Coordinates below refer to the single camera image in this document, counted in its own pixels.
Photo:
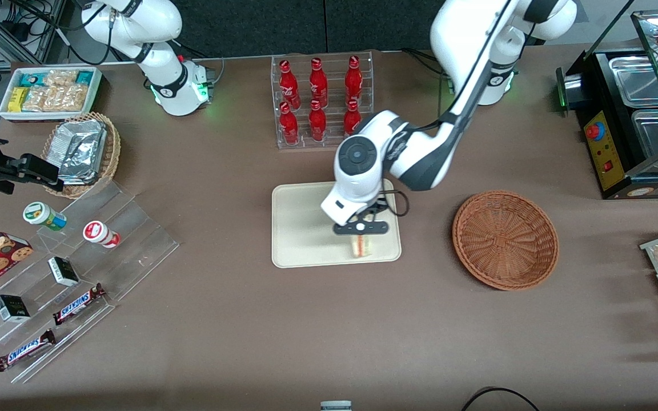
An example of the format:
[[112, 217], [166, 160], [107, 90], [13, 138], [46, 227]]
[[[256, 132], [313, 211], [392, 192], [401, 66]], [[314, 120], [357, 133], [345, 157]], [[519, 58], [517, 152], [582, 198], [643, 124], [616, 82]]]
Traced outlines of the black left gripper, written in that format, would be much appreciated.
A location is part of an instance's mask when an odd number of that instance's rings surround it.
[[337, 236], [373, 236], [384, 235], [389, 231], [389, 224], [378, 218], [378, 215], [389, 210], [386, 196], [378, 200], [361, 212], [350, 216], [345, 225], [334, 224], [332, 231]]

